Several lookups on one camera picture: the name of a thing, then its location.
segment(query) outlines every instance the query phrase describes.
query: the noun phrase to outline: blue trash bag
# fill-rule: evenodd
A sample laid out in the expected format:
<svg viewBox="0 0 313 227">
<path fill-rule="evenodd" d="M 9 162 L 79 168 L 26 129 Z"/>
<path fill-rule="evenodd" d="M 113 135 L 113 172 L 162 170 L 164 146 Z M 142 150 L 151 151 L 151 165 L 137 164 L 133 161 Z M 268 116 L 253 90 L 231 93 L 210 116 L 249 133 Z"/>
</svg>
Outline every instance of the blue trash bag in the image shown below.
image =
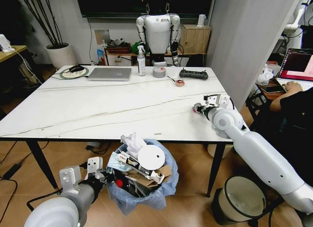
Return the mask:
<svg viewBox="0 0 313 227">
<path fill-rule="evenodd" d="M 176 192 L 179 174 L 177 172 L 178 167 L 175 159 L 171 153 L 157 140 L 146 139 L 145 142 L 148 145 L 156 145 L 163 150 L 165 153 L 165 165 L 170 165 L 172 175 L 168 182 L 161 183 L 161 186 L 157 190 L 151 192 L 147 197 L 142 198 L 134 197 L 124 189 L 119 188 L 115 183 L 108 184 L 107 188 L 110 198 L 116 202 L 117 206 L 124 215 L 131 213 L 139 204 L 148 205 L 158 210 L 164 209 L 166 207 L 165 196 L 174 195 Z M 127 145 L 122 145 L 119 149 L 126 152 Z"/>
</svg>

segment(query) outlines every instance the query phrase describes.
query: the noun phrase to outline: black shirt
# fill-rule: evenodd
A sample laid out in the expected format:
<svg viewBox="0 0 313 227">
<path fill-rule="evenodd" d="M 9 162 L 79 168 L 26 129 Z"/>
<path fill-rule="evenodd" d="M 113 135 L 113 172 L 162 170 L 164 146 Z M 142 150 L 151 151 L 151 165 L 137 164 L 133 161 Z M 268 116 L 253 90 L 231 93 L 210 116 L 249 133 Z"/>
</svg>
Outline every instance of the black shirt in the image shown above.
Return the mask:
<svg viewBox="0 0 313 227">
<path fill-rule="evenodd" d="M 313 88 L 281 99 L 280 105 L 287 123 L 277 149 L 312 186 Z"/>
</svg>

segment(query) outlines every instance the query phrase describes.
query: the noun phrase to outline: computer mouse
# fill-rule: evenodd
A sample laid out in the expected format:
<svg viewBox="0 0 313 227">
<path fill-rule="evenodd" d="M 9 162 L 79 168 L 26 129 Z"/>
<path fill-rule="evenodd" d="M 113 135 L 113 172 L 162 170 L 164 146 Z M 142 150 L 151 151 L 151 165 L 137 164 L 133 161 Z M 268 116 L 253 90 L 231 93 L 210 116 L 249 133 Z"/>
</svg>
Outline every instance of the computer mouse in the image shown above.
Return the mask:
<svg viewBox="0 0 313 227">
<path fill-rule="evenodd" d="M 83 70 L 83 69 L 85 69 L 85 68 L 83 68 L 83 67 L 80 66 L 80 65 L 75 65 L 75 66 L 69 68 L 68 70 L 69 70 L 69 72 L 74 73 L 74 72 L 81 71 L 81 70 Z"/>
</svg>

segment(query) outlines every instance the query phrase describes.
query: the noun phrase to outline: spray bottle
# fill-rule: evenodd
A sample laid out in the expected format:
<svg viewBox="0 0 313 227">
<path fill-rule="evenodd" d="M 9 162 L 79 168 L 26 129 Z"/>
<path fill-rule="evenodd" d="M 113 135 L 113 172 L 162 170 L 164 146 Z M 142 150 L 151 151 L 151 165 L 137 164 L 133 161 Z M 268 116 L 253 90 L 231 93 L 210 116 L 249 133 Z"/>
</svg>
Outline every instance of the spray bottle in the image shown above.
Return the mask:
<svg viewBox="0 0 313 227">
<path fill-rule="evenodd" d="M 142 50 L 145 51 L 142 45 L 138 46 L 139 50 L 139 55 L 137 56 L 137 61 L 138 61 L 138 74 L 140 76 L 144 76 L 146 74 L 146 60 L 145 60 L 145 55 L 143 55 Z"/>
</svg>

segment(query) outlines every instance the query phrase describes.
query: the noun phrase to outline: white bucket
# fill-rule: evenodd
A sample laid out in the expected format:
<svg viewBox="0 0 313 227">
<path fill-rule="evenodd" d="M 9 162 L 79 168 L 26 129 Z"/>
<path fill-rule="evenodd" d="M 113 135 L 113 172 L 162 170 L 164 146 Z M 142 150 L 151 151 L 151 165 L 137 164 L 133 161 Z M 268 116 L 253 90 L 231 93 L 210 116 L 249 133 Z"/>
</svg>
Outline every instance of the white bucket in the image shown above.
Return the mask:
<svg viewBox="0 0 313 227">
<path fill-rule="evenodd" d="M 74 56 L 72 47 L 69 43 L 63 43 L 66 45 L 62 48 L 51 49 L 53 46 L 48 45 L 45 47 L 49 58 L 56 69 L 60 69 L 62 66 L 75 65 L 76 58 Z"/>
<path fill-rule="evenodd" d="M 235 176 L 225 182 L 219 194 L 219 204 L 229 220 L 243 222 L 262 215 L 266 199 L 253 181 Z"/>
<path fill-rule="evenodd" d="M 232 145 L 226 145 L 225 146 L 225 150 L 224 150 L 224 153 L 223 153 L 223 159 L 226 157 L 226 155 L 229 153 L 229 151 L 233 148 Z M 216 151 L 216 145 L 214 144 L 208 144 L 207 146 L 207 151 L 209 153 L 210 156 L 214 157 L 215 155 L 215 151 Z"/>
</svg>

